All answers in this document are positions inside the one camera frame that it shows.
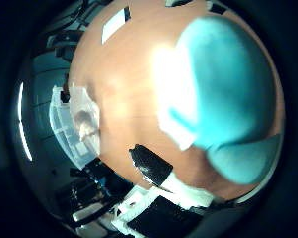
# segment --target white paper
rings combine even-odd
[[[124,9],[121,9],[116,15],[110,18],[105,25],[103,25],[101,42],[104,44],[107,39],[110,38],[125,23],[125,11]]]

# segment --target table surface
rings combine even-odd
[[[103,25],[129,6],[131,20],[101,43]],[[225,199],[251,191],[256,185],[237,185],[221,177],[205,153],[191,147],[180,151],[158,128],[153,56],[161,47],[174,48],[185,27],[195,18],[212,15],[204,0],[166,8],[162,0],[116,0],[104,8],[82,36],[71,65],[69,86],[84,86],[100,108],[101,159],[117,173],[144,187],[149,184],[133,166],[128,150],[142,144],[173,165],[188,185],[205,188]],[[227,12],[226,17],[249,27]],[[278,107],[270,131],[280,130],[282,95],[276,70]]]

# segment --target desk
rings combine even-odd
[[[103,25],[129,6],[131,20],[101,43]],[[101,159],[145,187],[128,149],[148,147],[174,166],[178,178],[226,199],[252,190],[222,178],[197,148],[184,152],[158,128],[152,58],[159,47],[174,48],[184,28],[205,16],[204,0],[166,8],[163,0],[117,0],[103,9],[82,36],[71,65],[69,85],[84,86],[100,108]]]

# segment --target white plastic container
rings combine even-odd
[[[85,141],[80,140],[74,128],[70,105],[61,102],[61,91],[61,87],[54,86],[49,110],[50,124],[62,149],[71,161],[82,170],[99,154],[89,148]]]

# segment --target fluorescent light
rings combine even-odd
[[[24,148],[24,151],[29,159],[29,161],[32,161],[32,156],[30,154],[30,150],[26,141],[26,137],[24,135],[23,131],[23,125],[21,122],[22,115],[21,115],[21,108],[22,108],[22,92],[23,92],[23,82],[21,82],[20,89],[19,89],[19,96],[18,96],[18,119],[19,119],[19,132],[20,132],[20,137],[22,141],[22,145]]]
[[[21,102],[22,102],[23,82],[21,82],[18,97],[18,119],[21,121]]]
[[[29,161],[32,161],[32,156],[30,154],[30,150],[29,150],[29,147],[28,147],[28,144],[27,144],[27,141],[26,141],[26,137],[24,136],[23,125],[22,125],[21,121],[19,122],[19,131],[20,131],[20,137],[21,137],[21,141],[22,141],[24,151],[25,151]]]

